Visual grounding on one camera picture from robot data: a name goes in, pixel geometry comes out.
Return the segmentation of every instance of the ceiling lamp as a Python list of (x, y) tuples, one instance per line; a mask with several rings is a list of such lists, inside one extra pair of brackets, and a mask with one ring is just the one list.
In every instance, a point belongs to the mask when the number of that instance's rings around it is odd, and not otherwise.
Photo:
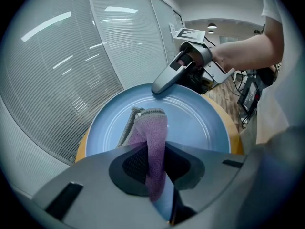
[(217, 28), (217, 26), (214, 23), (209, 23), (208, 28), (215, 29), (215, 28)]

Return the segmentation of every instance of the black cable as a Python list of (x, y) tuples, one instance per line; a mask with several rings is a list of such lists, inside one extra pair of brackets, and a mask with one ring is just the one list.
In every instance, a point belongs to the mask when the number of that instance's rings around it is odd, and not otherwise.
[(244, 127), (245, 122), (249, 119), (249, 115), (242, 121), (242, 129), (246, 129), (246, 127)]
[(227, 85), (227, 82), (224, 82), (224, 84), (227, 86), (227, 88), (230, 90), (230, 92), (232, 92), (234, 95), (240, 97), (240, 95), (234, 93), (234, 92), (231, 90), (231, 88)]
[(207, 39), (206, 37), (204, 37), (210, 44), (214, 45), (214, 47), (216, 47), (216, 45), (214, 43), (212, 43), (209, 39)]
[(237, 86), (236, 86), (236, 83), (235, 83), (235, 80), (234, 80), (234, 78), (233, 78), (233, 76), (231, 75), (231, 78), (232, 78), (232, 80), (233, 80), (233, 82), (234, 82), (234, 85), (235, 85), (235, 88), (237, 89), (237, 91), (241, 94), (241, 96), (243, 96), (243, 94), (238, 90), (238, 88), (237, 88)]
[(243, 83), (243, 80), (244, 80), (244, 74), (243, 74), (243, 71), (241, 71), (241, 73), (242, 73), (242, 81), (240, 82), (240, 85), (239, 85), (239, 87), (238, 87), (238, 91), (239, 91), (240, 87), (242, 86), (242, 83)]

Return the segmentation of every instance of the ceiling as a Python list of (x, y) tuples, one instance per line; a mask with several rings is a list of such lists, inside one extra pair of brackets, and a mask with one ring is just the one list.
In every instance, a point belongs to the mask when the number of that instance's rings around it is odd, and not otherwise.
[(219, 18), (263, 25), (263, 0), (175, 0), (184, 21)]

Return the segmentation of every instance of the black slot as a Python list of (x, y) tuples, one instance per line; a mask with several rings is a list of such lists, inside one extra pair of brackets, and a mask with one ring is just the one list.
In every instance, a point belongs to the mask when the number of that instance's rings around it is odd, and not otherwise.
[(183, 67), (183, 66), (181, 64), (179, 64), (177, 61), (174, 61), (170, 64), (170, 67), (177, 71), (180, 69), (180, 67)]
[(45, 211), (56, 219), (62, 220), (82, 188), (83, 185), (70, 182), (50, 203)]
[(183, 204), (179, 191), (174, 188), (173, 208), (170, 217), (170, 224), (172, 226), (177, 225), (180, 222), (183, 222), (196, 214), (197, 213), (192, 208)]
[(178, 191), (193, 189), (205, 172), (200, 159), (169, 143), (165, 144), (164, 166), (165, 172)]
[(230, 159), (224, 160), (223, 164), (228, 165), (228, 166), (232, 166), (232, 167), (236, 167), (236, 168), (241, 168), (243, 166), (242, 162), (237, 162), (237, 161), (233, 161), (233, 160), (230, 160)]
[(116, 157), (108, 171), (111, 181), (120, 190), (127, 194), (147, 197), (145, 181), (148, 171), (148, 147), (146, 142)]

